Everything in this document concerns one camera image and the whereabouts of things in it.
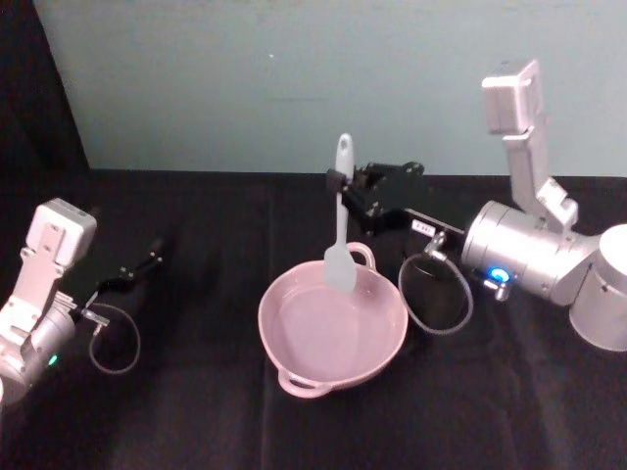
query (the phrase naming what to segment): pink bowl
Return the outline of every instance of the pink bowl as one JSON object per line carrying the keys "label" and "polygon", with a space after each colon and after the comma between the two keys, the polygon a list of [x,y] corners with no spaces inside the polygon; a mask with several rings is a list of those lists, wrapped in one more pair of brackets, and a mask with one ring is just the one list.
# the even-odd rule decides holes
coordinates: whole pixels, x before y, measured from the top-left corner
{"label": "pink bowl", "polygon": [[401,295],[376,272],[369,247],[349,243],[366,266],[357,265],[355,290],[324,283],[324,261],[283,273],[265,291],[259,329],[278,382],[303,399],[355,386],[379,372],[398,352],[408,328]]}

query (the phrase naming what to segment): black fabric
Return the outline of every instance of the black fabric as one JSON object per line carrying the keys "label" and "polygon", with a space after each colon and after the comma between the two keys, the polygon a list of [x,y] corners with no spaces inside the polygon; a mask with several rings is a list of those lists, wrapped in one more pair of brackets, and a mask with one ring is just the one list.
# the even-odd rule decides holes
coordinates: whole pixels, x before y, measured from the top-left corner
{"label": "black fabric", "polygon": [[[511,204],[506,178],[428,178]],[[623,179],[561,182],[583,233],[624,221]],[[2,299],[32,211],[53,196],[101,208],[92,250],[64,282],[71,295],[141,257],[173,220],[181,242],[139,292],[107,298],[138,320],[137,368],[97,372],[86,359],[92,328],[80,325],[57,366],[6,410],[2,468],[627,468],[627,355],[595,349],[567,309],[518,290],[497,304],[473,286],[476,313],[461,332],[431,338],[411,326],[398,356],[356,388],[313,401],[284,393],[257,307],[272,279],[331,244],[324,186],[322,175],[117,171],[0,183]],[[350,233],[393,281],[407,237]]]}
{"label": "black fabric", "polygon": [[88,168],[32,2],[0,0],[0,171]]}

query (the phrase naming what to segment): bowl handle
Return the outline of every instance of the bowl handle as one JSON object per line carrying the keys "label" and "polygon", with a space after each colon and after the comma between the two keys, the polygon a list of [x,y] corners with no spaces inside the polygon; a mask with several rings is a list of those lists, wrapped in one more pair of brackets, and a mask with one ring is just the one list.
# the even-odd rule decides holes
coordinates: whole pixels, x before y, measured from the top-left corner
{"label": "bowl handle", "polygon": [[376,271],[376,262],[374,262],[374,254],[368,245],[360,242],[351,242],[347,244],[349,252],[359,253],[365,258],[365,267]]}
{"label": "bowl handle", "polygon": [[299,399],[317,399],[333,389],[329,384],[304,379],[285,369],[278,370],[278,383],[285,392]]}

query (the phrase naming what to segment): blue-green wall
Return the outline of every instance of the blue-green wall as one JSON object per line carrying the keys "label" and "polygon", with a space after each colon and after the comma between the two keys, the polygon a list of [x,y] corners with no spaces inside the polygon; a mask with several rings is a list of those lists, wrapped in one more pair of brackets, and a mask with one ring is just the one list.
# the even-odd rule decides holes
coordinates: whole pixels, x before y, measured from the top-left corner
{"label": "blue-green wall", "polygon": [[538,57],[551,169],[627,175],[624,0],[35,2],[95,167],[505,173],[480,82]]}

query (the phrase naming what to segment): white spatula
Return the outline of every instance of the white spatula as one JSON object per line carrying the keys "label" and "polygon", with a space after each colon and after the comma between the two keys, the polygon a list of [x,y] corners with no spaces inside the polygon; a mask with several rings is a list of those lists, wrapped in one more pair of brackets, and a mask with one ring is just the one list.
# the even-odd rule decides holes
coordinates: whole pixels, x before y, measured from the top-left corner
{"label": "white spatula", "polygon": [[[353,179],[353,138],[342,134],[337,144],[335,169],[344,173],[348,180]],[[337,195],[337,238],[335,245],[324,252],[324,282],[336,289],[352,292],[357,282],[357,269],[353,257],[346,246],[348,210],[342,205],[342,196]]]}

